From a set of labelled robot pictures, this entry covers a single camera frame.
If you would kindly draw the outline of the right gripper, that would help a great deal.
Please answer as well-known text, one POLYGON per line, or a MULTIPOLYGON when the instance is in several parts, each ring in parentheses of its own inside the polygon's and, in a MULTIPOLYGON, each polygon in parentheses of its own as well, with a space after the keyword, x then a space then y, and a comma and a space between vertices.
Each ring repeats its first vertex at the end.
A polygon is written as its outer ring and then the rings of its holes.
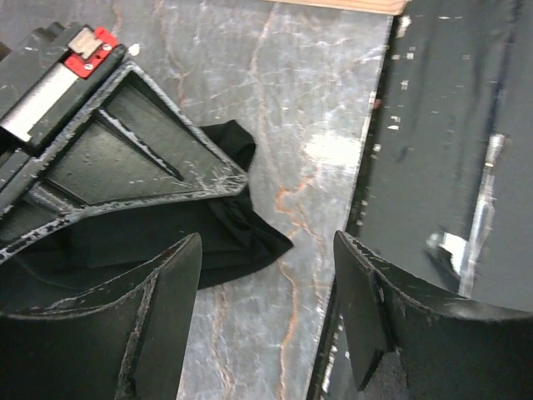
POLYGON ((2 50, 3 261, 89 217, 246 186, 246 173, 147 73, 130 60, 119 66, 125 52, 104 27, 78 22, 2 50))

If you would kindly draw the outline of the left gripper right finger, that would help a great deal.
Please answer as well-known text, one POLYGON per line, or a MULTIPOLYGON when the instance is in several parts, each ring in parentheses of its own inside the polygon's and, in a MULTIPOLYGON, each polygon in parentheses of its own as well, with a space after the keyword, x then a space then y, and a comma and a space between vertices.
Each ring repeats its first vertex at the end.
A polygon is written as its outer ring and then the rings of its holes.
POLYGON ((334 237, 337 292, 358 390, 399 353, 414 399, 530 399, 532 316, 437 287, 346 232, 334 237))

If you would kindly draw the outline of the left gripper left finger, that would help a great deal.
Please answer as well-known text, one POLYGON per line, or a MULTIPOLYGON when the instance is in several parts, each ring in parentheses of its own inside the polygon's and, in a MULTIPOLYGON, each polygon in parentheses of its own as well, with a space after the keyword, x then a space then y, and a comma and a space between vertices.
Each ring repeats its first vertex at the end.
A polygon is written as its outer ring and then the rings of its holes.
POLYGON ((1 268, 4 399, 173 399, 202 265, 189 235, 153 259, 81 287, 1 268))

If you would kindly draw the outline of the black underwear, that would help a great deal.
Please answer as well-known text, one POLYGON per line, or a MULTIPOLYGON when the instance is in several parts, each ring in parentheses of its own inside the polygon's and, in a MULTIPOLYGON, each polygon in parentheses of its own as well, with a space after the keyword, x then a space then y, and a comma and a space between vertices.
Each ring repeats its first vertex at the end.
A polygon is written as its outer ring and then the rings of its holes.
POLYGON ((293 247, 254 211, 247 187, 231 197, 110 212, 54 232, 4 262, 1 311, 46 309, 74 298, 193 233, 202 240, 200 289, 260 271, 293 247))

